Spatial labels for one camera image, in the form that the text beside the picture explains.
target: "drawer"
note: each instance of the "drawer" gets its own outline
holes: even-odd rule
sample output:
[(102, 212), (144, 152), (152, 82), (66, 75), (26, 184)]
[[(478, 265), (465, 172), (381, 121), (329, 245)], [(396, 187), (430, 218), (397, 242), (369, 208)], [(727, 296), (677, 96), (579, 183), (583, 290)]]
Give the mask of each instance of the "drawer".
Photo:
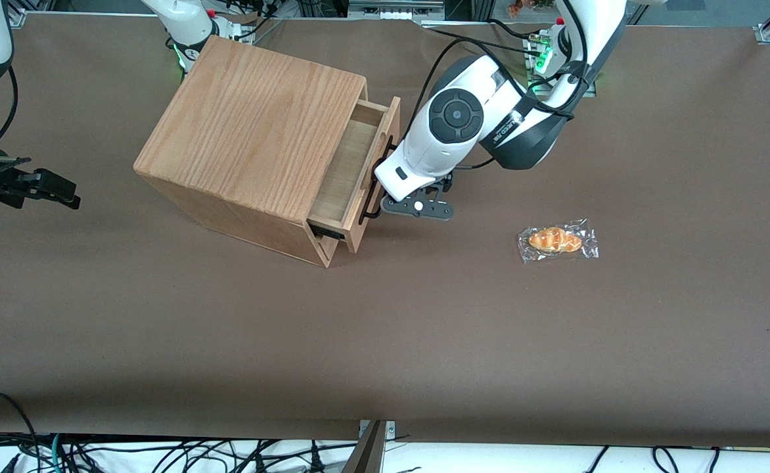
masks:
[[(388, 107), (358, 100), (307, 219), (314, 233), (339, 237), (351, 252), (358, 251), (370, 220), (363, 219), (360, 224), (359, 217), (366, 210), (368, 192), (374, 195), (367, 210), (378, 206), (381, 186), (377, 183), (371, 189), (373, 166), (385, 152), (389, 137), (394, 143), (399, 138), (399, 98)], [(331, 258), (334, 239), (318, 236), (316, 240)]]

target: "drawer handle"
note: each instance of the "drawer handle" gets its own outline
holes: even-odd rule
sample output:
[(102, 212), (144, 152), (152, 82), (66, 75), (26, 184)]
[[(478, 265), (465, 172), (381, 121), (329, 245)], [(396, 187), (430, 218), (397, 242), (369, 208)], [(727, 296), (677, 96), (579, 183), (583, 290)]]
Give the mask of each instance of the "drawer handle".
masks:
[(393, 150), (397, 149), (397, 145), (394, 144), (394, 136), (391, 135), (388, 137), (388, 144), (385, 146), (385, 149), (382, 150), (382, 156), (381, 158), (377, 159), (376, 162), (374, 162), (373, 166), (371, 167), (371, 186), (369, 189), (367, 189), (367, 197), (365, 197), (365, 204), (361, 208), (361, 215), (359, 215), (359, 225), (361, 225), (365, 218), (369, 219), (375, 219), (379, 217), (379, 215), (382, 215), (382, 206), (376, 206), (376, 212), (368, 212), (367, 207), (370, 206), (371, 200), (373, 198), (373, 192), (376, 190), (376, 185), (379, 183), (379, 179), (376, 178), (376, 174), (374, 171), (376, 171), (376, 167), (382, 164), (383, 161), (385, 161), (385, 158), (388, 157), (388, 154), (393, 152)]

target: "cable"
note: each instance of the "cable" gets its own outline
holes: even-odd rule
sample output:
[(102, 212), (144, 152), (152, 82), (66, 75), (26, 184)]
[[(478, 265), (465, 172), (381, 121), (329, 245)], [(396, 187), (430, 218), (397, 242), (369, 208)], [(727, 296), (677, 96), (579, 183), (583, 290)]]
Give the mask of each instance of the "cable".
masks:
[[(28, 417), (26, 416), (26, 414), (22, 410), (22, 407), (20, 407), (18, 402), (16, 402), (9, 395), (7, 395), (7, 394), (5, 394), (3, 392), (0, 392), (0, 397), (5, 399), (7, 402), (9, 402), (9, 404), (11, 404), (12, 407), (14, 407), (15, 411), (18, 411), (18, 414), (20, 414), (20, 417), (22, 418), (22, 422), (26, 423), (26, 428), (28, 429), (28, 433), (30, 434), (30, 436), (32, 438), (32, 443), (34, 444), (34, 449), (37, 450), (37, 436), (34, 433), (34, 427), (32, 427), (32, 423), (30, 422), (30, 420), (28, 420)], [(40, 455), (38, 455), (37, 456), (37, 473), (41, 473), (42, 472), (40, 462), (41, 462)]]
[[(487, 54), (487, 56), (490, 57), (490, 59), (493, 60), (493, 62), (496, 63), (496, 66), (499, 67), (499, 72), (501, 72), (502, 77), (505, 78), (506, 81), (509, 81), (511, 84), (511, 87), (514, 87), (514, 90), (520, 94), (520, 97), (524, 98), (526, 96), (526, 93), (521, 89), (520, 84), (517, 83), (517, 81), (513, 78), (513, 76), (510, 74), (508, 68), (502, 64), (501, 60), (499, 60), (498, 57), (496, 57), (495, 54), (493, 54), (492, 51), (488, 50), (487, 46), (482, 45), (478, 42), (478, 40), (467, 38), (466, 36), (463, 38), (457, 38), (453, 40), (450, 44), (446, 45), (446, 47), (440, 51), (439, 56), (435, 60), (435, 63), (433, 63), (429, 74), (426, 76), (426, 80), (423, 83), (423, 87), (420, 89), (420, 94), (417, 98), (417, 102), (415, 103), (415, 109), (411, 113), (411, 118), (409, 119), (409, 125), (406, 126), (405, 133), (403, 133), (403, 140), (406, 138), (406, 136), (409, 134), (409, 131), (411, 129), (412, 123), (415, 122), (415, 118), (417, 117), (417, 113), (420, 110), (420, 103), (423, 100), (423, 96), (426, 94), (426, 90), (429, 87), (429, 83), (431, 82), (432, 76), (435, 75), (435, 71), (437, 70), (437, 67), (440, 65), (440, 61), (443, 60), (444, 56), (446, 56), (446, 53), (449, 52), (452, 48), (454, 48), (455, 45), (459, 43), (471, 43), (475, 46), (477, 46), (479, 49), (481, 49), (484, 54)], [(543, 102), (537, 101), (534, 108), (536, 110), (540, 110), (545, 113), (551, 113), (551, 114), (557, 114), (557, 116), (565, 117), (567, 120), (571, 120), (574, 118), (574, 114), (565, 112), (563, 110), (559, 110), (558, 108), (550, 107), (546, 104), (543, 104)]]
[(487, 23), (490, 24), (498, 24), (500, 27), (502, 27), (502, 30), (505, 30), (505, 33), (508, 33), (508, 35), (514, 36), (514, 38), (519, 39), (528, 39), (528, 36), (535, 35), (540, 32), (540, 30), (534, 30), (530, 33), (517, 33), (516, 31), (512, 30), (511, 28), (508, 28), (507, 24), (502, 23), (496, 18), (490, 18), (488, 19)]
[(712, 447), (712, 449), (715, 449), (715, 456), (712, 457), (712, 463), (709, 464), (709, 473), (715, 471), (715, 465), (718, 464), (718, 457), (721, 455), (721, 449), (718, 447)]
[(592, 465), (590, 465), (589, 470), (586, 470), (584, 473), (593, 473), (596, 468), (598, 468), (598, 463), (601, 461), (601, 457), (604, 456), (605, 453), (607, 453), (607, 449), (610, 448), (609, 445), (605, 445), (603, 449), (601, 449), (601, 452), (598, 453), (598, 455), (595, 457), (595, 461), (593, 461)]
[(451, 12), (449, 12), (449, 14), (448, 14), (448, 15), (445, 15), (443, 19), (444, 19), (444, 20), (447, 20), (447, 19), (450, 19), (450, 18), (452, 18), (452, 13), (454, 13), (454, 12), (455, 12), (455, 11), (458, 9), (458, 7), (460, 7), (460, 6), (461, 6), (461, 3), (464, 3), (464, 0), (460, 0), (460, 2), (458, 2), (458, 3), (457, 3), (457, 5), (455, 6), (455, 8), (454, 8), (454, 9), (452, 9), (452, 11), (451, 11)]
[(225, 443), (227, 443), (227, 441), (226, 441), (226, 440), (225, 440), (225, 441), (222, 441), (222, 442), (219, 442), (219, 443), (217, 443), (217, 444), (215, 444), (215, 445), (213, 445), (213, 446), (209, 447), (208, 449), (204, 450), (204, 453), (202, 453), (202, 454), (201, 454), (201, 455), (199, 455), (199, 456), (196, 456), (196, 457), (193, 457), (193, 458), (192, 458), (192, 463), (190, 463), (190, 460), (189, 460), (189, 459), (187, 459), (186, 463), (184, 463), (184, 464), (183, 464), (183, 470), (184, 470), (184, 471), (187, 471), (187, 470), (189, 470), (189, 468), (190, 468), (190, 467), (192, 467), (194, 464), (198, 463), (198, 461), (199, 461), (199, 460), (201, 460), (202, 458), (208, 458), (208, 456), (207, 456), (207, 455), (209, 455), (209, 454), (210, 454), (210, 452), (212, 452), (214, 449), (217, 449), (217, 448), (221, 447), (221, 446), (222, 446), (223, 444), (225, 444)]
[(493, 47), (493, 48), (499, 48), (500, 50), (508, 50), (508, 51), (520, 52), (520, 53), (526, 54), (528, 56), (540, 56), (540, 53), (537, 52), (537, 51), (527, 51), (527, 50), (524, 50), (523, 48), (514, 48), (514, 47), (511, 47), (511, 46), (498, 45), (496, 43), (491, 43), (489, 41), (484, 41), (482, 39), (470, 38), (469, 36), (458, 35), (457, 33), (450, 33), (448, 31), (440, 31), (440, 30), (434, 30), (434, 29), (430, 29), (430, 31), (434, 31), (438, 35), (451, 36), (452, 38), (472, 39), (473, 41), (481, 43), (482, 45), (487, 45), (487, 46), (490, 46), (490, 47)]
[(267, 17), (263, 18), (263, 19), (262, 19), (262, 21), (261, 21), (259, 24), (257, 24), (257, 25), (254, 27), (254, 29), (253, 29), (253, 30), (250, 30), (249, 32), (245, 33), (244, 35), (238, 35), (238, 36), (234, 36), (234, 37), (233, 37), (233, 40), (234, 40), (234, 41), (238, 41), (238, 40), (240, 40), (240, 39), (243, 39), (243, 38), (247, 38), (248, 36), (251, 36), (251, 35), (253, 35), (253, 33), (256, 33), (256, 30), (258, 30), (260, 27), (262, 27), (262, 25), (263, 25), (263, 24), (265, 24), (265, 22), (267, 22), (267, 21), (268, 21), (269, 19), (271, 19), (271, 18), (273, 18), (273, 16), (272, 16), (272, 15), (268, 15)]
[(18, 90), (16, 75), (14, 74), (14, 68), (12, 66), (9, 66), (9, 78), (12, 80), (12, 108), (9, 110), (9, 117), (7, 117), (6, 123), (3, 123), (3, 128), (0, 129), (0, 140), (3, 138), (3, 135), (6, 134), (6, 131), (9, 130), (9, 126), (12, 125), (12, 121), (16, 114), (16, 105), (18, 105), (18, 100), (20, 98), (20, 91)]
[(478, 168), (484, 168), (486, 165), (490, 164), (491, 162), (496, 161), (496, 158), (493, 158), (490, 156), (490, 159), (488, 159), (485, 162), (481, 162), (481, 164), (473, 164), (472, 166), (456, 166), (457, 171), (469, 171), (472, 169), (478, 169)]
[(52, 465), (55, 468), (55, 473), (63, 473), (61, 465), (58, 464), (58, 434), (52, 437)]
[[(659, 460), (656, 458), (656, 452), (658, 450), (665, 452), (665, 455), (668, 456), (668, 461), (671, 462), (671, 467), (673, 467), (674, 471), (668, 471), (662, 467), (662, 465), (659, 463)], [(680, 473), (680, 469), (677, 468), (677, 463), (674, 462), (674, 457), (671, 456), (671, 452), (669, 452), (665, 447), (654, 447), (650, 450), (650, 456), (652, 456), (654, 464), (656, 464), (656, 467), (659, 468), (662, 473)]]

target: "wooden box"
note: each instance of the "wooden box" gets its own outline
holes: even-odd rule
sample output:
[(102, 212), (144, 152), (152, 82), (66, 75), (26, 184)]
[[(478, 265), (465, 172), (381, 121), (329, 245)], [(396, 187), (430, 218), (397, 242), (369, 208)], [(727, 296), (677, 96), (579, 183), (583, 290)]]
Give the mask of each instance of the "wooden box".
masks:
[(327, 267), (359, 248), (398, 117), (364, 77), (212, 37), (133, 168), (204, 227)]

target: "croissant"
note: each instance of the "croissant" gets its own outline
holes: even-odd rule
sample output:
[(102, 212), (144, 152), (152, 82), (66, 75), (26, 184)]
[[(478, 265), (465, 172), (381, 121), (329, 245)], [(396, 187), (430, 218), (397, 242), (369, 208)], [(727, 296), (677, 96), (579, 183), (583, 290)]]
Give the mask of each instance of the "croissant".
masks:
[(549, 227), (528, 237), (530, 246), (544, 252), (577, 252), (582, 240), (562, 228)]

